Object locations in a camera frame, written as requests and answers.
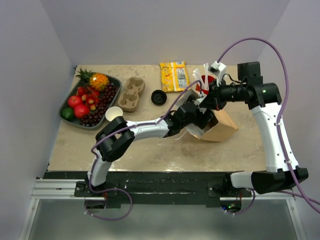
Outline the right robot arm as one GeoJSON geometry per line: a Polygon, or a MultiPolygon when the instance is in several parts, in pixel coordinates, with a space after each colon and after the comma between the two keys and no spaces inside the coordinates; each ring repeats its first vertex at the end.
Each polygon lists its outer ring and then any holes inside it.
{"type": "Polygon", "coordinates": [[[309,177],[301,168],[286,133],[281,114],[282,98],[275,83],[264,83],[260,63],[247,62],[237,66],[238,80],[226,84],[226,65],[214,62],[208,70],[216,76],[200,107],[220,111],[228,102],[243,102],[256,120],[266,167],[263,171],[239,171],[226,176],[223,192],[230,197],[241,189],[252,189],[259,194],[288,190],[309,177]]]}

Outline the brown paper bag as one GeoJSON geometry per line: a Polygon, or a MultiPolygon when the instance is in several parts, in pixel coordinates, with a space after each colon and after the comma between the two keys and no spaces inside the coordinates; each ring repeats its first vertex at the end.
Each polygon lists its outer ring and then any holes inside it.
{"type": "MultiPolygon", "coordinates": [[[[176,98],[173,105],[177,108],[180,108],[186,104],[186,101],[195,102],[199,94],[201,93],[196,92],[195,90],[190,88],[180,97],[176,98]]],[[[207,108],[200,108],[203,113],[205,112],[205,109],[207,108]]],[[[211,111],[214,114],[213,120],[204,129],[200,129],[193,123],[187,125],[185,129],[189,134],[199,140],[224,142],[229,139],[236,131],[238,131],[239,128],[225,110],[211,111]]]]}

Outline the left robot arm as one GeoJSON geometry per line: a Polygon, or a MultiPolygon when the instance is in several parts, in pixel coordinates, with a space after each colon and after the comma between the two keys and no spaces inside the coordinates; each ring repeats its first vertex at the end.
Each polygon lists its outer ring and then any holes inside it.
{"type": "Polygon", "coordinates": [[[87,174],[86,191],[92,196],[103,192],[111,163],[120,159],[133,142],[172,137],[191,125],[203,130],[213,119],[216,108],[206,97],[189,96],[176,110],[154,120],[134,122],[116,117],[95,136],[96,143],[91,149],[95,158],[87,174]]]}

